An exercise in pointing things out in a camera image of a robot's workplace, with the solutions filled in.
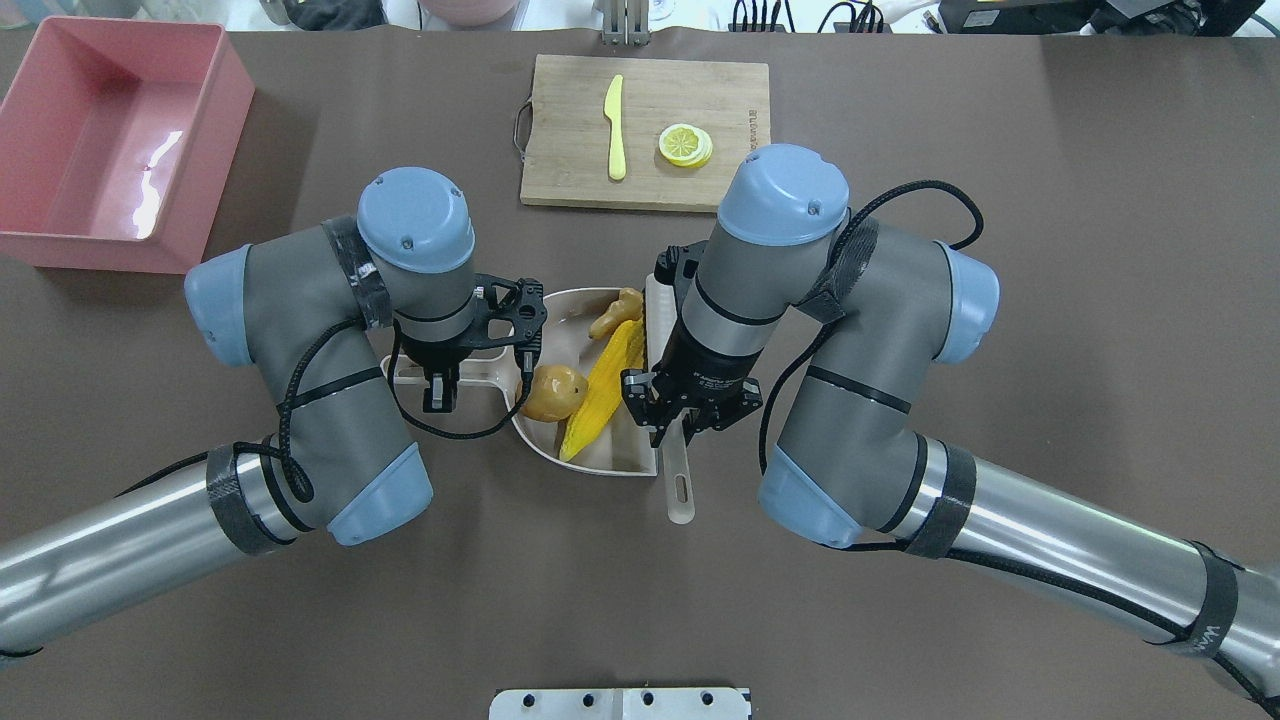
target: blue joint cap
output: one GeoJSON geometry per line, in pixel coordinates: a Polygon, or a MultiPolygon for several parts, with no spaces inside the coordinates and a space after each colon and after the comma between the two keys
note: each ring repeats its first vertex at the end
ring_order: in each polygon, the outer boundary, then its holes
{"type": "Polygon", "coordinates": [[[849,547],[863,532],[863,527],[777,446],[756,498],[773,521],[813,542],[849,547]]]}
{"type": "Polygon", "coordinates": [[[248,249],[232,250],[187,273],[183,293],[200,334],[214,356],[230,366],[252,365],[244,333],[244,265],[248,249]]]}
{"type": "Polygon", "coordinates": [[[421,515],[434,495],[415,442],[338,512],[329,533],[348,547],[374,539],[421,515]]]}
{"type": "Polygon", "coordinates": [[[737,167],[717,219],[753,245],[803,245],[836,229],[849,208],[840,169],[808,147],[765,145],[737,167]]]}
{"type": "Polygon", "coordinates": [[[951,324],[947,325],[947,340],[934,363],[963,363],[974,350],[982,337],[996,322],[996,309],[1000,306],[1000,278],[984,263],[947,247],[938,242],[947,254],[951,266],[951,324]]]}
{"type": "Polygon", "coordinates": [[[462,191],[426,168],[396,168],[378,176],[360,193],[356,227],[374,254],[413,273],[452,270],[476,246],[462,191]]]}

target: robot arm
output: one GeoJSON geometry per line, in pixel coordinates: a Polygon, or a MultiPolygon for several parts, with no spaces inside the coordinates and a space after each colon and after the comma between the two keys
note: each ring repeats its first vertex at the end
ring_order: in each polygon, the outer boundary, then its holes
{"type": "Polygon", "coordinates": [[[809,150],[748,158],[696,266],[672,273],[677,295],[681,282],[689,290],[662,360],[623,379],[636,420],[660,434],[672,407],[696,418],[758,392],[746,375],[786,307],[826,302],[819,311],[840,319],[760,486],[771,518],[829,547],[856,548],[874,528],[909,553],[1044,580],[1032,584],[1148,642],[1180,641],[1167,644],[1175,652],[1229,659],[1265,697],[1280,693],[1275,578],[906,428],[929,365],[964,360],[991,327],[998,283],[940,242],[873,224],[847,247],[844,295],[815,295],[847,197],[840,172],[809,150]]]}
{"type": "Polygon", "coordinates": [[[408,355],[431,369],[424,404],[438,411],[453,407],[449,378],[475,347],[516,343],[531,372],[541,286],[476,275],[474,245],[458,188],[398,168],[365,190],[356,218],[193,269],[186,290],[196,324],[219,360],[257,365],[288,416],[284,437],[276,448],[211,450],[0,546],[0,662],[314,528],[349,546],[421,514],[431,484],[364,331],[399,325],[408,355]],[[515,299],[498,301],[495,283],[515,299]],[[495,316],[517,336],[489,340],[495,316]],[[291,457],[305,474],[289,471],[291,457]]]}

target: pink plastic bin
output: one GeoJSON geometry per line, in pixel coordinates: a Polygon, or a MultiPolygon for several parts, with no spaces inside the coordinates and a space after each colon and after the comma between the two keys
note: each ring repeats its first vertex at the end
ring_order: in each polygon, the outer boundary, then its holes
{"type": "Polygon", "coordinates": [[[45,19],[0,105],[0,252],[186,273],[252,97],[219,26],[45,19]]]}

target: yellow corn cob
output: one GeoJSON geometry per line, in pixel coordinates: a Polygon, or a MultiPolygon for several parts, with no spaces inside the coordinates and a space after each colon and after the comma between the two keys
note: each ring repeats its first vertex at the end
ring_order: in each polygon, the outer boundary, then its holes
{"type": "Polygon", "coordinates": [[[609,418],[622,405],[622,370],[644,368],[644,345],[643,320],[626,320],[613,331],[613,337],[586,377],[586,398],[582,406],[568,416],[564,425],[564,442],[561,443],[559,452],[562,461],[572,460],[604,432],[609,418]]]}

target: silver metal arm tube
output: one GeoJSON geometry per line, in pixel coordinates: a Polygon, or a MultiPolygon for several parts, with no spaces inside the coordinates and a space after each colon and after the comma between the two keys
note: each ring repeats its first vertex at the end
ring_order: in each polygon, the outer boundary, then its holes
{"type": "MultiPolygon", "coordinates": [[[[236,474],[273,544],[292,542],[259,456],[237,457],[236,474]]],[[[244,557],[210,505],[207,465],[178,470],[0,546],[0,651],[38,650],[244,557]]]]}
{"type": "MultiPolygon", "coordinates": [[[[941,493],[946,457],[928,441],[920,492],[891,534],[910,539],[941,493]]],[[[1185,541],[1110,512],[978,459],[977,493],[954,547],[1019,560],[1083,580],[1130,600],[1181,626],[1190,626],[1206,592],[1204,565],[1185,541]]],[[[1236,573],[1238,605],[1220,647],[1263,689],[1280,693],[1280,585],[1276,578],[1244,568],[1236,573]]],[[[1152,625],[1110,605],[1041,584],[1030,585],[1079,605],[1135,632],[1143,639],[1171,639],[1152,625]]],[[[1224,683],[1239,691],[1234,682],[1224,683]]]]}

